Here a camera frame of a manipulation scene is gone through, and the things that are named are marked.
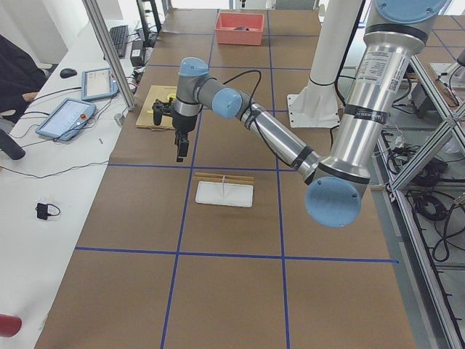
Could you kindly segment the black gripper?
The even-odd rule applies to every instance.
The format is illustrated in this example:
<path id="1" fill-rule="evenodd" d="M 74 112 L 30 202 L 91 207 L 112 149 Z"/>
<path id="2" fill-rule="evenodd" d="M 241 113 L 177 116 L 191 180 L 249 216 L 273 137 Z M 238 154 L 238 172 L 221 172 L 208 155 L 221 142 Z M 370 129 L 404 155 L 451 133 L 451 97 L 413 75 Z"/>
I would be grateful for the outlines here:
<path id="1" fill-rule="evenodd" d="M 188 134 L 194 130 L 197 115 L 184 116 L 175 109 L 171 110 L 172 125 L 175 128 L 175 145 L 177 145 L 177 162 L 183 162 L 188 154 Z"/>

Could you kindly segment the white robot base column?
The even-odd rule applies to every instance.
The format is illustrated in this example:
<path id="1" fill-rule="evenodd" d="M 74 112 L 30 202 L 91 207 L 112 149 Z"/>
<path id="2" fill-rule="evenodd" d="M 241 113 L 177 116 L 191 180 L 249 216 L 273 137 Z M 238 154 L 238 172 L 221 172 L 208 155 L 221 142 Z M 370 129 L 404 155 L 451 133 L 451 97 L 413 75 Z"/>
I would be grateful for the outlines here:
<path id="1" fill-rule="evenodd" d="M 308 83 L 299 94 L 287 96 L 291 127 L 331 128 L 339 124 L 336 78 L 364 6 L 362 0 L 328 3 Z"/>

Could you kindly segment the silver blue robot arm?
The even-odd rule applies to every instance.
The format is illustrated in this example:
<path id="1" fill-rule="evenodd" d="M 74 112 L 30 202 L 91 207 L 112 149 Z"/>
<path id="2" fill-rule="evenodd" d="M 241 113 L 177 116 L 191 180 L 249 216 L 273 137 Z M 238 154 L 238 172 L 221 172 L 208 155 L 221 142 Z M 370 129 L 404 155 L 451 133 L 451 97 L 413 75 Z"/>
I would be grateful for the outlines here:
<path id="1" fill-rule="evenodd" d="M 308 189 L 305 206 L 321 225 L 340 228 L 359 215 L 370 180 L 367 162 L 387 121 L 412 56 L 428 41 L 443 1 L 375 1 L 364 41 L 366 49 L 347 95 L 336 140 L 327 156 L 310 146 L 256 103 L 251 95 L 226 87 L 196 57 L 180 63 L 171 106 L 177 158 L 182 161 L 202 107 L 238 119 L 261 137 L 281 161 L 300 173 Z"/>

